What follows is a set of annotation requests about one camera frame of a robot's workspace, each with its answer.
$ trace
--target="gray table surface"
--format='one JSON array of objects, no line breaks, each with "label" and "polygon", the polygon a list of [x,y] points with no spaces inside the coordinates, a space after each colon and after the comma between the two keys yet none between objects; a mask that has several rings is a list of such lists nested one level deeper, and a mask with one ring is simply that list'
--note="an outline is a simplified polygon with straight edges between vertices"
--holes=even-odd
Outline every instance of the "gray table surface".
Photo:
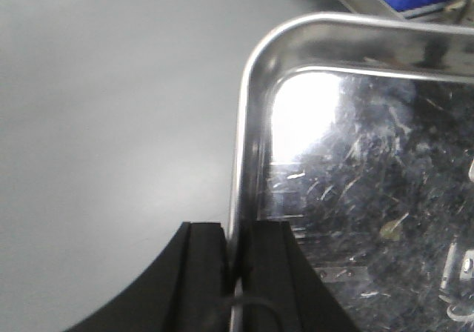
[{"label": "gray table surface", "polygon": [[60,331],[227,224],[241,71],[335,0],[1,0],[0,331]]}]

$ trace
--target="black rubber object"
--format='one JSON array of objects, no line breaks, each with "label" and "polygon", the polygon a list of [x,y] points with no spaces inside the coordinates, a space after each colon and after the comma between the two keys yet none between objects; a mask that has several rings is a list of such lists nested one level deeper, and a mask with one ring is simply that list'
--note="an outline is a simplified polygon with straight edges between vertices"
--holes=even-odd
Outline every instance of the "black rubber object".
[{"label": "black rubber object", "polygon": [[183,223],[142,275],[68,332],[200,331],[229,290],[226,276],[220,225]]},{"label": "black rubber object", "polygon": [[[243,242],[244,293],[271,302],[286,331],[359,332],[304,257],[288,222],[252,222]],[[245,332],[275,330],[271,315],[244,309]]]}]

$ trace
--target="stainless steel tray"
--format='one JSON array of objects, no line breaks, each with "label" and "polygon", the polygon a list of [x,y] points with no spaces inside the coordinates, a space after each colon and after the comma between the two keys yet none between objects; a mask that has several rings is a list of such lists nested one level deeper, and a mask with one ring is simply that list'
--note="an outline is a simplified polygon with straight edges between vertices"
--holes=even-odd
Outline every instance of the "stainless steel tray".
[{"label": "stainless steel tray", "polygon": [[474,322],[474,30],[314,14],[244,70],[230,243],[288,220],[363,331]]}]

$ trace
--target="thin wire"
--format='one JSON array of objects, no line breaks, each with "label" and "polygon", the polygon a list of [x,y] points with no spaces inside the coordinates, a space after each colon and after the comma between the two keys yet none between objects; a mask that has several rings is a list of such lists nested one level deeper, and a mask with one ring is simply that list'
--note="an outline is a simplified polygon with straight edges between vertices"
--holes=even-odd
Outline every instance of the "thin wire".
[{"label": "thin wire", "polygon": [[257,297],[257,296],[231,296],[221,300],[218,311],[214,311],[212,316],[209,316],[206,323],[204,324],[204,332],[220,331],[220,327],[224,324],[224,320],[230,315],[232,307],[235,306],[258,306],[267,310],[275,320],[277,326],[277,332],[284,332],[283,321],[281,320],[280,313],[277,311],[275,305],[268,299]]}]

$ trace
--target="scratched metal surface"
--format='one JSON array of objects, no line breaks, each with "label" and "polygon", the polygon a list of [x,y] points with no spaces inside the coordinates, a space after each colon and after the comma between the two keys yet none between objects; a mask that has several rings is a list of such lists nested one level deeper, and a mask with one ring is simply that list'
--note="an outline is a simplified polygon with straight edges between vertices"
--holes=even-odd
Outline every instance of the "scratched metal surface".
[{"label": "scratched metal surface", "polygon": [[271,97],[259,218],[290,221],[363,331],[471,331],[473,86],[309,70]]}]

